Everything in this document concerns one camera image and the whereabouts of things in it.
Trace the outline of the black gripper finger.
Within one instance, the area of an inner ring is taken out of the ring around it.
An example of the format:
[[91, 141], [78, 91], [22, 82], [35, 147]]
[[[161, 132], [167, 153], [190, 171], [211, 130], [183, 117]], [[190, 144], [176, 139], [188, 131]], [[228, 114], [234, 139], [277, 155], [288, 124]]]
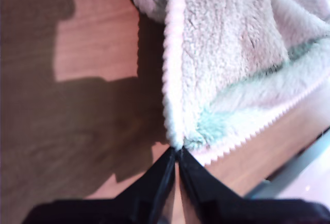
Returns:
[[175, 180], [175, 150], [115, 198], [57, 200], [35, 206], [23, 223], [169, 223], [162, 211]]
[[301, 199], [245, 199], [210, 174], [186, 149], [179, 174], [201, 223], [329, 223], [329, 209]]

